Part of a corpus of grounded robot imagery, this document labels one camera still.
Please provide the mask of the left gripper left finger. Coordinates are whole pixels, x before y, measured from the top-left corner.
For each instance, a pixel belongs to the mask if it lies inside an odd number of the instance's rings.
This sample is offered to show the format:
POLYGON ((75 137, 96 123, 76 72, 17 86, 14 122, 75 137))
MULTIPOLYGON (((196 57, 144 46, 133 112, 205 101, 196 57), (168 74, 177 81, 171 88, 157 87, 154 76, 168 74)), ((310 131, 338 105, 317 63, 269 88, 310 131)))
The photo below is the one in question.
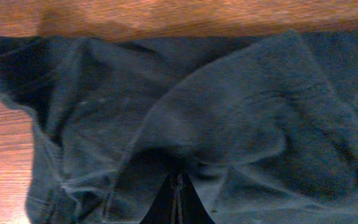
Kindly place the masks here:
POLYGON ((177 187, 175 175, 168 175, 140 224, 177 224, 177 187))

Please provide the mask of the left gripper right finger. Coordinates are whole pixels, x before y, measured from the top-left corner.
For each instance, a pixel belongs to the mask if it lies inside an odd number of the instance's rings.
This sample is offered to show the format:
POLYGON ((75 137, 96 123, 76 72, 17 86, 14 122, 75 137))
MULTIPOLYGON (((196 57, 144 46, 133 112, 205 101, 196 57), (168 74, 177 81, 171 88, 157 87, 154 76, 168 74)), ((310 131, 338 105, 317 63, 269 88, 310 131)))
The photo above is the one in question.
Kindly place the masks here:
POLYGON ((178 175, 178 223, 215 224, 186 174, 178 175))

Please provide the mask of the black t-shirt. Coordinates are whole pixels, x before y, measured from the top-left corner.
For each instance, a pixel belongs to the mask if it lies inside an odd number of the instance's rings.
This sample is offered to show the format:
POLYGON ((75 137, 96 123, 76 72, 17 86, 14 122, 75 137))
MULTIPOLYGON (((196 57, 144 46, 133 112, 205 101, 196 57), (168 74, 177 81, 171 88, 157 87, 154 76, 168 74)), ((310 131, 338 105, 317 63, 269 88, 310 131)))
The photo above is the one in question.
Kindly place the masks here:
POLYGON ((358 223, 358 31, 0 37, 0 99, 32 223, 140 223, 170 174, 215 223, 358 223))

